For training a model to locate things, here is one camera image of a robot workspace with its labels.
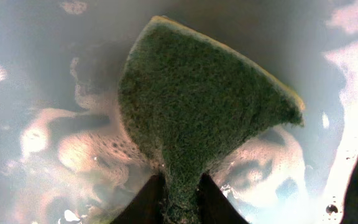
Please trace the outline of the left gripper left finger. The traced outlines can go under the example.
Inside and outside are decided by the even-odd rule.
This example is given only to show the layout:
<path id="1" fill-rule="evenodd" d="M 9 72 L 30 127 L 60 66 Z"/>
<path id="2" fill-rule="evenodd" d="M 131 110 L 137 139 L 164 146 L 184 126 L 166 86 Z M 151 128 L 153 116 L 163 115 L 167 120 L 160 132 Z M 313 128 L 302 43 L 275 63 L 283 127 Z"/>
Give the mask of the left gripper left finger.
<path id="1" fill-rule="evenodd" d="M 131 203 L 111 224 L 162 224 L 165 178 L 162 173 L 152 175 Z"/>

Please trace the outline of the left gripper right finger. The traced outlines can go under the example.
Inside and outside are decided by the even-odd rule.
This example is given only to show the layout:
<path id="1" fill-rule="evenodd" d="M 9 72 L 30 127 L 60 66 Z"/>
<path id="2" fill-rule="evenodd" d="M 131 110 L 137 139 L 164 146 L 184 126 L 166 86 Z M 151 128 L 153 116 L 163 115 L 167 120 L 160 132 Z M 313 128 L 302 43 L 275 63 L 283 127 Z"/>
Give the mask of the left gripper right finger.
<path id="1" fill-rule="evenodd" d="M 197 197 L 202 224 L 248 224 L 207 173 L 201 175 Z"/>

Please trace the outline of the green yellow sponge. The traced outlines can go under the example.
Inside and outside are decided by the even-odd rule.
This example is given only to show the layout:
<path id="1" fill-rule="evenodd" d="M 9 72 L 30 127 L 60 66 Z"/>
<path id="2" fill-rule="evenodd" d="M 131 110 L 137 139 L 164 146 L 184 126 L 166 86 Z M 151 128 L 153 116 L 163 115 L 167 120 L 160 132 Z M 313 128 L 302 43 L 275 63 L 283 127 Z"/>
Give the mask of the green yellow sponge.
<path id="1" fill-rule="evenodd" d="M 125 133 L 162 172 L 167 223 L 199 223 L 203 174 L 278 124 L 303 124 L 302 99 L 232 48 L 153 16 L 127 57 L 118 88 Z"/>

